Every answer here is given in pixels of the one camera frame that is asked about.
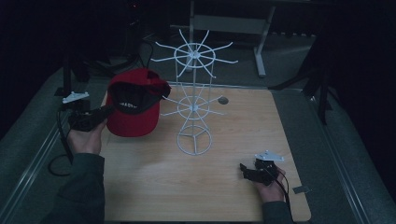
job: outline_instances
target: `white wire rack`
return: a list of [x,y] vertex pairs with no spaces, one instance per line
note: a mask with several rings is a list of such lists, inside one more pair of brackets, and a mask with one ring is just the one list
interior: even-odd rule
[[[205,117],[209,113],[223,115],[210,109],[210,103],[221,97],[211,99],[210,95],[212,80],[213,78],[216,78],[213,76],[214,64],[215,62],[237,63],[237,61],[230,62],[216,58],[216,50],[226,49],[230,47],[232,43],[216,49],[210,48],[204,44],[209,35],[209,31],[206,32],[201,43],[188,43],[180,30],[179,32],[185,44],[178,48],[165,46],[156,42],[160,47],[173,49],[174,56],[151,60],[154,62],[175,60],[177,99],[166,99],[177,104],[177,108],[174,112],[162,115],[169,116],[179,114],[183,119],[185,119],[183,126],[177,134],[177,145],[183,152],[196,156],[207,152],[212,146],[212,135],[209,127],[205,123]],[[178,65],[183,67],[180,72],[177,69]],[[196,83],[197,69],[204,69],[208,73],[208,84]],[[192,75],[191,85],[179,82],[179,78],[184,76],[187,71],[189,71],[189,75]]]

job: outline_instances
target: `cable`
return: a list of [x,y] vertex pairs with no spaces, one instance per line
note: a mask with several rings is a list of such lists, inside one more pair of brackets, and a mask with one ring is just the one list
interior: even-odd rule
[[58,111],[57,111],[57,113],[56,113],[56,123],[57,123],[57,126],[58,126],[59,135],[61,136],[61,143],[64,146],[64,150],[65,150],[66,153],[53,158],[49,162],[49,164],[47,166],[47,169],[48,169],[49,173],[52,174],[52,175],[55,175],[55,176],[68,176],[68,175],[70,175],[70,174],[58,174],[58,173],[54,172],[53,169],[52,169],[52,165],[53,165],[53,163],[55,161],[57,161],[61,157],[67,157],[67,159],[69,160],[70,164],[73,163],[73,153],[70,150],[70,147],[69,147],[69,145],[67,143],[67,135],[64,134],[64,128],[63,128],[62,122],[61,122],[61,112],[62,112],[62,110],[63,110],[63,107],[60,106]]
[[151,43],[149,43],[147,40],[142,39],[142,43],[146,44],[146,45],[149,45],[150,48],[151,48],[151,53],[148,56],[148,61],[147,61],[146,64],[143,63],[143,60],[142,60],[142,58],[140,57],[140,54],[139,54],[139,59],[140,59],[140,62],[142,63],[142,65],[143,65],[143,67],[149,68],[149,62],[151,61],[152,54],[154,53],[154,47],[152,47]]
[[282,174],[281,172],[278,172],[279,174],[283,175],[283,177],[286,180],[286,185],[288,187],[288,190],[285,190],[285,187],[283,187],[283,185],[271,174],[271,172],[269,172],[266,168],[263,167],[263,170],[265,170],[268,175],[270,175],[274,181],[280,186],[280,188],[282,189],[283,193],[285,194],[285,201],[286,201],[286,205],[289,208],[289,212],[290,212],[290,216],[291,216],[291,206],[290,206],[290,197],[289,197],[289,180],[286,178],[286,176],[284,174]]

